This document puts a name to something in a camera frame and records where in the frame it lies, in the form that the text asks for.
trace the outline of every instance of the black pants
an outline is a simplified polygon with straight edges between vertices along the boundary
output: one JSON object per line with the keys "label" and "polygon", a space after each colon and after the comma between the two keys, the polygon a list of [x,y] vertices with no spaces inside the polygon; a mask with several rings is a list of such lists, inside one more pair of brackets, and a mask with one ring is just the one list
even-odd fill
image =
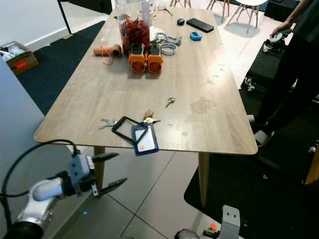
{"label": "black pants", "polygon": [[298,78],[296,87],[276,115],[268,121],[267,132],[280,130],[297,117],[319,92],[319,47],[293,36],[280,61],[272,86],[262,102],[256,121],[273,116]]}

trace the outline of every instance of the chair leg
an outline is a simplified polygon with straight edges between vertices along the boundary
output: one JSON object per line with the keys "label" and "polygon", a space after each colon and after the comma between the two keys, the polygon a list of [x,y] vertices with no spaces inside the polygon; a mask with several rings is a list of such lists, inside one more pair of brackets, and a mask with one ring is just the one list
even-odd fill
{"label": "chair leg", "polygon": [[247,34],[248,34],[248,31],[249,31],[249,27],[250,27],[250,22],[251,22],[251,17],[253,16],[253,13],[254,13],[254,7],[255,6],[251,6],[251,13],[250,13],[250,17],[249,17],[249,23],[248,23],[248,28],[247,28]]}
{"label": "chair leg", "polygon": [[236,21],[238,21],[240,14],[243,12],[244,9],[245,9],[245,5],[243,5],[243,7],[241,8],[240,13],[238,14],[238,16],[236,18]]}
{"label": "chair leg", "polygon": [[228,5],[228,15],[229,16],[229,0],[227,0],[227,5]]}
{"label": "chair leg", "polygon": [[259,13],[259,5],[257,6],[257,13],[256,13],[256,28],[258,27],[258,13]]}
{"label": "chair leg", "polygon": [[226,24],[226,26],[228,26],[228,24],[231,22],[231,20],[234,18],[234,16],[236,15],[236,13],[238,12],[238,10],[242,7],[242,4],[239,5],[239,7],[237,8],[237,10],[235,11],[234,15],[232,15],[232,17],[229,19],[228,23]]}
{"label": "chair leg", "polygon": [[224,5],[223,5],[223,16],[221,17],[221,23],[223,23],[223,21],[224,21],[225,6],[226,6],[226,0],[224,0]]}
{"label": "chair leg", "polygon": [[210,5],[212,4],[212,2],[213,2],[214,0],[210,0],[210,2],[209,2],[209,4],[208,4],[208,6],[207,6],[207,8],[206,8],[206,10],[208,10],[209,9],[209,7],[210,7]]}
{"label": "chair leg", "polygon": [[213,1],[213,4],[211,5],[210,10],[213,9],[213,6],[214,6],[215,2],[216,2],[216,0]]}

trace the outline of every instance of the black box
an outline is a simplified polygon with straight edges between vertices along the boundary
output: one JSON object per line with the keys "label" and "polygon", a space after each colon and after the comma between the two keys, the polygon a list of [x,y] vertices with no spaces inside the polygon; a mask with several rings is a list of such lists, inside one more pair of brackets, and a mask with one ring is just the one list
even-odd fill
{"label": "black box", "polygon": [[265,16],[283,22],[293,12],[298,4],[298,0],[269,0]]}

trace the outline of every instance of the orange part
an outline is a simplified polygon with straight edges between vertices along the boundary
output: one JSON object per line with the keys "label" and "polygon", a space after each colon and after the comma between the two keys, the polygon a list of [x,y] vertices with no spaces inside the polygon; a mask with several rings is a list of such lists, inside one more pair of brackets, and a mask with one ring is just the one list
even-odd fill
{"label": "orange part", "polygon": [[110,47],[107,47],[107,46],[101,46],[101,47],[95,47],[93,48],[93,53],[95,55],[106,55],[108,54],[108,52],[110,53],[111,56],[113,57],[120,57],[122,56],[122,48],[120,45],[118,44],[115,44],[114,46],[110,46]]}
{"label": "orange part", "polygon": [[163,56],[162,55],[148,55],[147,63],[148,63],[149,72],[160,73],[161,66],[163,64]]}
{"label": "orange part", "polygon": [[214,232],[218,231],[216,224],[211,223],[211,224],[210,224],[210,227],[212,228],[212,230],[213,230]]}
{"label": "orange part", "polygon": [[130,55],[130,65],[133,72],[141,73],[145,71],[145,55]]}

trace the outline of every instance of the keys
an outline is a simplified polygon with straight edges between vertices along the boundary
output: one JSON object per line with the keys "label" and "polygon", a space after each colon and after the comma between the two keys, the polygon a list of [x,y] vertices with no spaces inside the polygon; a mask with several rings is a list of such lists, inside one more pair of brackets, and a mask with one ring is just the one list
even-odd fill
{"label": "keys", "polygon": [[147,117],[145,120],[143,120],[145,123],[156,123],[160,122],[160,119],[152,119],[151,117]]}
{"label": "keys", "polygon": [[175,102],[175,97],[169,97],[167,100],[167,105],[165,106],[165,108],[167,108],[170,104]]}
{"label": "keys", "polygon": [[99,127],[99,130],[104,129],[106,127],[112,127],[117,123],[117,120],[112,119],[112,120],[108,120],[108,119],[101,119],[101,121],[106,122],[105,125]]}

